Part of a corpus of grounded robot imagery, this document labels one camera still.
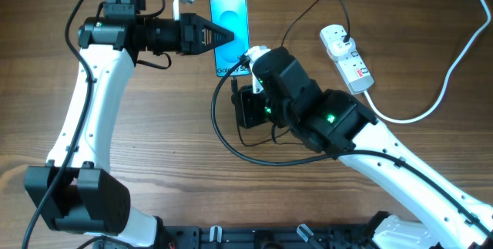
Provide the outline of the Galaxy smartphone blue screen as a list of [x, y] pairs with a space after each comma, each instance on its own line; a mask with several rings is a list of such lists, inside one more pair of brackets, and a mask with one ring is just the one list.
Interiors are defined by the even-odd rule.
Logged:
[[216, 75], [223, 77], [250, 48], [247, 0], [210, 0], [212, 22], [234, 34], [233, 41], [214, 49]]

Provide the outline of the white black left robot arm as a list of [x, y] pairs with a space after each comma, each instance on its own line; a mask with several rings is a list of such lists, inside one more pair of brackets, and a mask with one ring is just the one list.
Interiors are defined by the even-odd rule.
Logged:
[[178, 6], [173, 15], [146, 12], [146, 0], [104, 0], [69, 46], [78, 76], [62, 131], [41, 166], [30, 166], [25, 189], [35, 219], [51, 230], [89, 234], [125, 247], [175, 248], [159, 217], [132, 206], [129, 190], [110, 173], [119, 104], [139, 53], [199, 55], [233, 40], [233, 33]]

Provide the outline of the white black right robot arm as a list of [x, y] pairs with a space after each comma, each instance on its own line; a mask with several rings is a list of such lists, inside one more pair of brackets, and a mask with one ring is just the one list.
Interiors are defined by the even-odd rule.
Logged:
[[492, 207], [470, 197], [412, 153], [354, 96], [322, 91], [284, 47], [256, 46], [238, 58], [253, 84], [240, 89], [244, 128], [288, 128], [321, 156], [362, 173], [407, 208], [434, 244], [490, 248]]

